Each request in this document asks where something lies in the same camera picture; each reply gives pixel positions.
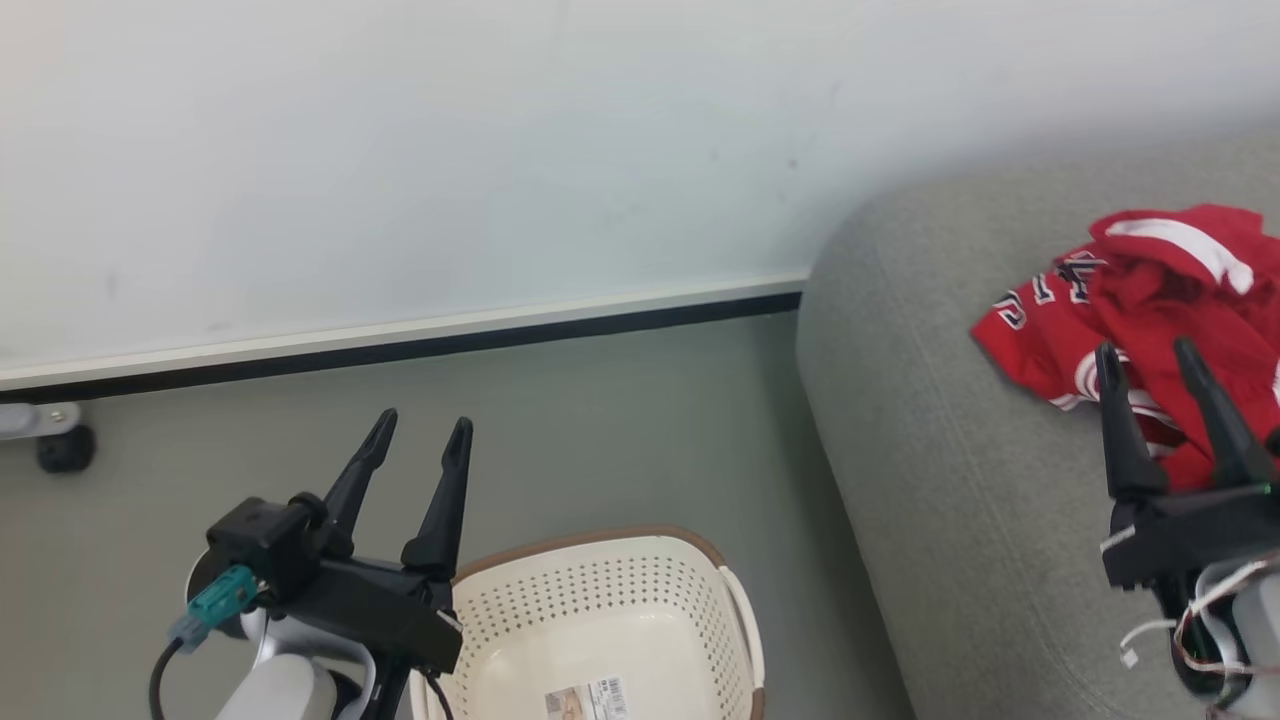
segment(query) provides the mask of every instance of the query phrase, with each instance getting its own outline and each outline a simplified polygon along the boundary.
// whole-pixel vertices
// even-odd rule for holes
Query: gray fabric
[[[1280,220],[1280,133],[955,178],[841,228],[805,292],[801,373],[920,720],[1192,719],[1157,612],[1107,587],[1092,407],[1012,387],[968,328],[1126,208],[1222,202]]]

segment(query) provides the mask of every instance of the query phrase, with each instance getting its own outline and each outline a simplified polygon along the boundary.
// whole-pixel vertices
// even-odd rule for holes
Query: red jersey
[[[1280,240],[1263,234],[1261,215],[1220,205],[1128,210],[1089,234],[1006,292],[973,336],[1010,378],[1064,410],[1098,401],[1093,354],[1110,340],[1170,489],[1207,488],[1212,451],[1174,340],[1196,342],[1254,434],[1280,425]]]

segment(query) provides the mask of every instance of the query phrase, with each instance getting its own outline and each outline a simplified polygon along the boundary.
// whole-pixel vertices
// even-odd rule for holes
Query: teal connector
[[[187,603],[187,614],[169,628],[169,639],[180,639],[178,651],[189,655],[205,642],[210,630],[243,612],[256,597],[253,573],[234,565]]]

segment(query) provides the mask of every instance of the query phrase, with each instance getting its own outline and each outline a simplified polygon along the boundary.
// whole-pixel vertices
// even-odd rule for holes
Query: cable
[[[440,689],[440,683],[438,680],[439,675],[435,673],[426,674],[413,670],[408,676],[408,698],[413,707],[413,720],[431,720],[431,711],[426,702],[426,688],[431,687],[435,692],[435,698],[439,701],[440,707],[444,710],[444,720],[453,720],[453,710],[449,707],[448,698],[444,697],[444,691]]]
[[[169,644],[156,660],[155,669],[151,670],[151,684],[147,685],[147,701],[151,705],[151,720],[164,720],[164,710],[160,710],[160,678],[164,678],[164,669],[169,666],[169,661],[178,653],[179,647],[182,647],[180,638],[169,641]]]
[[[435,674],[424,675],[424,678],[426,678],[426,684],[435,691],[435,697],[440,701],[440,707],[444,708],[444,720],[453,720],[453,710],[449,708],[449,701],[444,698],[444,691],[440,689],[440,682],[435,679]]]

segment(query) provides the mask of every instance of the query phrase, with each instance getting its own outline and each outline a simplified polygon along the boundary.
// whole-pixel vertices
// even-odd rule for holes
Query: white plastic basket
[[[465,639],[440,685],[456,720],[568,720],[573,702],[586,720],[764,716],[751,603],[716,548],[687,530],[512,551],[461,570],[453,593]],[[443,720],[420,675],[410,692],[417,720]]]

